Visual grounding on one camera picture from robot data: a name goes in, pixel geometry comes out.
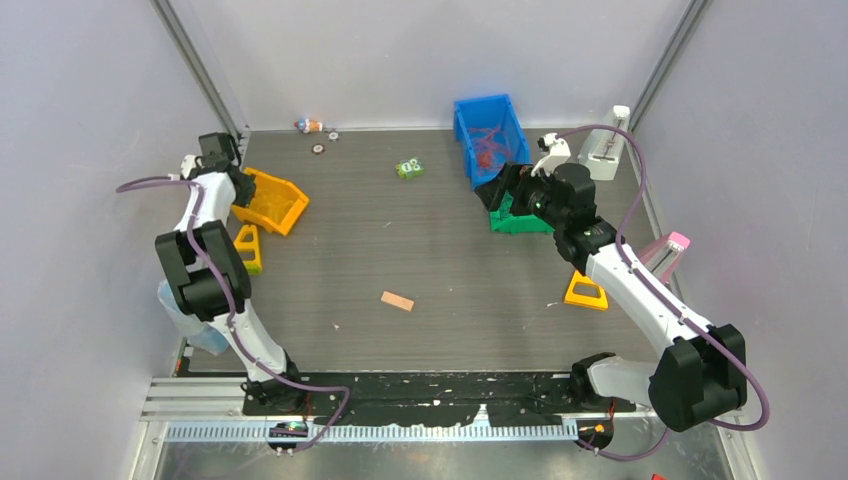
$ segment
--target blue bin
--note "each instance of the blue bin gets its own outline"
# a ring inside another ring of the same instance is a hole
[[[505,148],[494,152],[489,165],[480,166],[474,142],[486,136],[486,130],[498,129],[494,140]],[[459,100],[454,103],[453,131],[462,145],[465,176],[471,180],[471,190],[495,178],[504,162],[532,164],[530,146],[521,131],[509,95]]]

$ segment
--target clear plastic bottle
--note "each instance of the clear plastic bottle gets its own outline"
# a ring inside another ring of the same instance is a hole
[[[173,320],[180,335],[186,337],[192,347],[202,348],[212,355],[220,355],[227,351],[230,346],[221,332],[215,330],[208,323],[201,322],[196,315],[186,315],[177,307],[174,293],[167,280],[159,283],[157,292],[159,302],[168,311],[168,316]]]

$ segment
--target yellow plastic bin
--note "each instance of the yellow plastic bin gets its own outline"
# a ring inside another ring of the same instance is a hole
[[[247,208],[233,205],[233,214],[242,222],[259,225],[266,232],[288,235],[309,205],[309,197],[295,184],[252,168],[244,173],[256,180],[256,193]]]

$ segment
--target orange rectangular block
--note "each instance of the orange rectangular block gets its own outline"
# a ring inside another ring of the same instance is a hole
[[[414,301],[408,298],[403,298],[400,295],[395,295],[392,292],[383,292],[383,297],[380,298],[380,300],[383,303],[388,303],[389,305],[406,310],[407,312],[411,312],[412,306],[415,305]]]

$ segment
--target wall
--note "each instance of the wall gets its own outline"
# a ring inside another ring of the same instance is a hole
[[[524,126],[597,120],[636,102],[689,3],[172,1],[253,130],[449,128],[454,100],[504,92]]]
[[[750,435],[766,478],[848,467],[846,16],[836,1],[714,2],[637,132],[665,224],[693,240],[688,300],[745,334],[769,394]]]
[[[119,478],[176,330],[154,236],[183,191],[119,197],[219,129],[145,0],[0,8],[0,477]]]

